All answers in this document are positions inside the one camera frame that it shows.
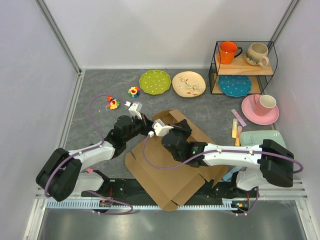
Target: white wall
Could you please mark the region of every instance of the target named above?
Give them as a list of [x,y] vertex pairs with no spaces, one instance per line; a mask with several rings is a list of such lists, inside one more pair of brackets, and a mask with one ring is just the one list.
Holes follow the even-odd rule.
[[45,0],[82,68],[209,67],[219,40],[268,41],[290,0]]
[[302,0],[275,44],[278,69],[268,94],[279,105],[277,129],[305,167],[300,174],[320,223],[320,1]]
[[33,0],[0,7],[0,239],[23,238],[76,73]]

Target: gray floor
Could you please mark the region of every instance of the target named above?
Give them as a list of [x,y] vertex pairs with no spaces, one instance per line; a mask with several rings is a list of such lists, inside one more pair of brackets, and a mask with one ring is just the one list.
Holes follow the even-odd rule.
[[222,211],[143,210],[98,216],[47,209],[38,240],[307,240],[294,203],[259,201],[248,216]]
[[[208,69],[163,70],[170,75],[171,79],[183,71],[197,72],[205,79],[206,90],[203,95],[195,98],[180,97],[174,92],[172,87],[161,95],[153,96],[142,93],[138,98],[134,98],[134,100],[143,104],[141,111],[148,118],[151,118],[153,114],[162,110],[178,109],[220,145],[235,144],[235,140],[231,138],[232,120],[234,118],[231,109],[236,109],[247,123],[243,131],[271,129],[270,125],[256,125],[244,117],[241,111],[241,102],[244,97],[232,98],[223,94],[210,94]],[[106,93],[114,95],[119,99],[132,101],[133,99],[128,96],[128,89],[133,86],[139,86],[139,79],[146,71],[146,69],[87,70],[84,75],[65,149],[76,150],[99,142],[99,136],[88,115],[88,105],[91,99],[96,95]],[[92,108],[94,120],[105,134],[113,128],[119,116],[129,115],[128,108],[124,105],[116,110],[106,111],[105,107],[107,104],[106,98],[101,97],[96,100]],[[124,164],[125,154],[143,139],[143,136],[137,136],[127,143],[126,151],[119,157],[109,161],[102,161],[92,166],[92,168],[99,169],[111,178],[133,178]]]

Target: blue plate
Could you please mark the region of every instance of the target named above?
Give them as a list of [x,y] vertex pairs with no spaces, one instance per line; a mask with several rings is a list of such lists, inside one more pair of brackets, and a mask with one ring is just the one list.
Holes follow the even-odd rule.
[[248,76],[223,75],[219,76],[220,90],[227,96],[239,98],[251,91],[252,83]]

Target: mug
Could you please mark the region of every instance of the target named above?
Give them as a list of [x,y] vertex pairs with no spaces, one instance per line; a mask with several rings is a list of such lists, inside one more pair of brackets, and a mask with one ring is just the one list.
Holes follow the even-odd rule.
[[262,117],[267,115],[277,105],[277,101],[270,95],[254,95],[254,112],[256,115]]
[[217,60],[222,64],[230,64],[232,60],[242,53],[242,48],[232,41],[224,41],[220,44]]
[[262,43],[256,42],[252,44],[248,51],[246,51],[246,58],[248,64],[260,65],[266,67],[269,65],[268,47]]

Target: pink mug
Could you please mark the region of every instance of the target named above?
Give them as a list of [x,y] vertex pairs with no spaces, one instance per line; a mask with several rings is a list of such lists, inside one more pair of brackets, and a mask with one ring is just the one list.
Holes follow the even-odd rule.
[[254,95],[254,112],[262,117],[267,115],[277,105],[277,101],[270,95]]

